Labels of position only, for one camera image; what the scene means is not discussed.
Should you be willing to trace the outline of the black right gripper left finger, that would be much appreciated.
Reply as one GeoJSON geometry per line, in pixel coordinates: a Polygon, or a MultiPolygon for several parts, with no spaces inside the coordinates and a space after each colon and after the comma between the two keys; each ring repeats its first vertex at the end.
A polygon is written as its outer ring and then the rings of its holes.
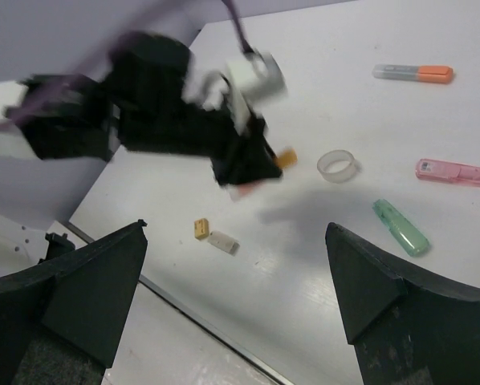
{"type": "Polygon", "coordinates": [[[102,383],[144,264],[145,226],[0,277],[0,384],[102,383]]]}

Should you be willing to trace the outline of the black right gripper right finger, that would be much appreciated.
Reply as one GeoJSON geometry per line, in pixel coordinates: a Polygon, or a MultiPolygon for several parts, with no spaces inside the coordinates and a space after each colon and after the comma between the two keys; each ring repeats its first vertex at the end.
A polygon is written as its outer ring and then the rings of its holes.
{"type": "Polygon", "coordinates": [[[365,384],[480,384],[480,288],[414,265],[333,222],[325,244],[365,384]]]}

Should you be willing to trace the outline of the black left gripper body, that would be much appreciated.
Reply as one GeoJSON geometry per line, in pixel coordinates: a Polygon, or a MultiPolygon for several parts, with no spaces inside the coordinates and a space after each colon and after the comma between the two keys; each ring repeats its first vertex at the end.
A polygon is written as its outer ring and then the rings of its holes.
{"type": "Polygon", "coordinates": [[[142,31],[120,36],[103,79],[106,128],[132,152],[270,160],[261,116],[249,110],[240,133],[227,104],[205,109],[184,100],[191,59],[190,49],[174,38],[142,31]]]}

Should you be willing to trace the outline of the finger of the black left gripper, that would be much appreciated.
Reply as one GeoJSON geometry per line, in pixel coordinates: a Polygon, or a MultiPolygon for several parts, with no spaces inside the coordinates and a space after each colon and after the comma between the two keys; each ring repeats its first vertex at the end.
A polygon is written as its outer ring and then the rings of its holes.
{"type": "Polygon", "coordinates": [[[275,162],[275,152],[268,144],[266,121],[251,120],[246,130],[229,142],[222,158],[212,159],[212,169],[221,187],[278,180],[283,171],[275,162]]]}

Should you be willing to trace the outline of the pink orange highlighter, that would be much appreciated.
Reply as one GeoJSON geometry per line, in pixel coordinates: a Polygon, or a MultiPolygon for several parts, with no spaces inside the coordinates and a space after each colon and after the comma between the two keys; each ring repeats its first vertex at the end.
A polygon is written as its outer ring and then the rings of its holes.
{"type": "MultiPolygon", "coordinates": [[[[298,162],[297,153],[293,148],[286,148],[280,153],[277,153],[274,158],[275,164],[281,169],[285,170],[287,168],[291,168],[295,166],[298,162]]],[[[252,193],[255,189],[261,187],[265,184],[265,180],[251,182],[249,184],[241,184],[239,186],[234,186],[232,188],[228,188],[228,192],[230,194],[230,198],[232,201],[239,201],[243,197],[246,197],[250,193],[252,193]]]]}

